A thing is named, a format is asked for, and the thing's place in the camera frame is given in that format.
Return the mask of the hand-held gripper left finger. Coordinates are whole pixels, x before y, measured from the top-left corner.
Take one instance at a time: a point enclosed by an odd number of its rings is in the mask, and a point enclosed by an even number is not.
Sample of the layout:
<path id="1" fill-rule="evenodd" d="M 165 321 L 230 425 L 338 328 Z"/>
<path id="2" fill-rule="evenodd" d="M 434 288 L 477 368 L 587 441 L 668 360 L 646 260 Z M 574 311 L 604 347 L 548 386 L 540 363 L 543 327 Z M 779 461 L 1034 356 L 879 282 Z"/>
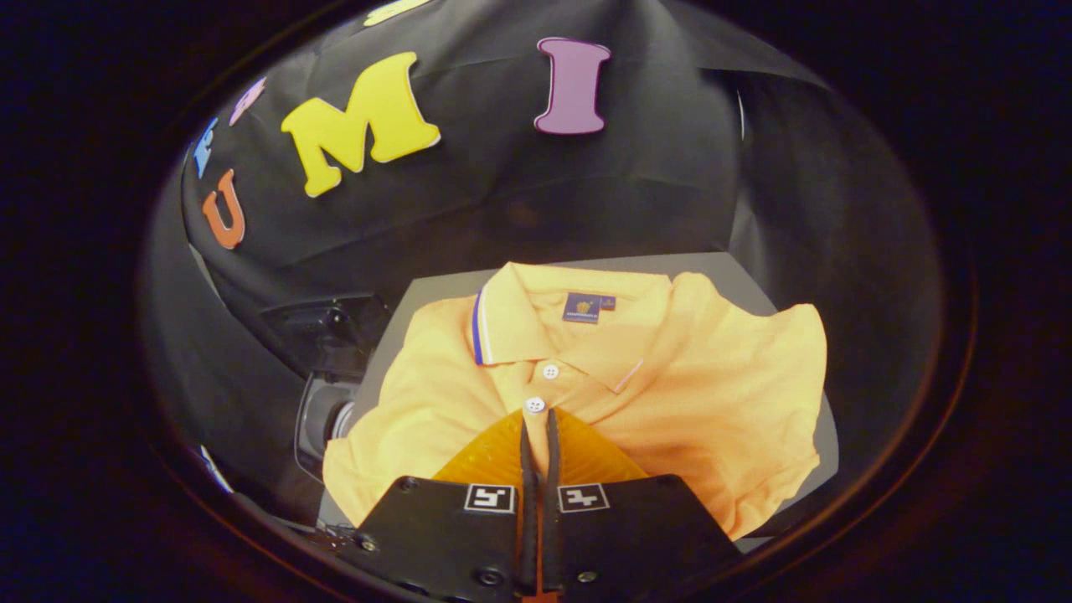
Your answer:
<path id="1" fill-rule="evenodd" d="M 352 536 L 352 564 L 432 600 L 535 595 L 539 480 L 520 413 L 435 477 L 397 477 Z"/>

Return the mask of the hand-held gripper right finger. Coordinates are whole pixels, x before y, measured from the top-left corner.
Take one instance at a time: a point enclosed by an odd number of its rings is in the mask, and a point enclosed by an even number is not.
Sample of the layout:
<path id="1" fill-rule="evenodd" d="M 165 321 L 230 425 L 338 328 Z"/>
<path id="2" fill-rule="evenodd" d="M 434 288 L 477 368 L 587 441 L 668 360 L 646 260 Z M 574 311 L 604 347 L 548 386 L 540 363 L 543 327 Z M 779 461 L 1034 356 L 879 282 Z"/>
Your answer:
<path id="1" fill-rule="evenodd" d="M 559 598 L 671 598 L 742 551 L 675 474 L 649 477 L 581 420 L 548 414 L 541 590 Z"/>

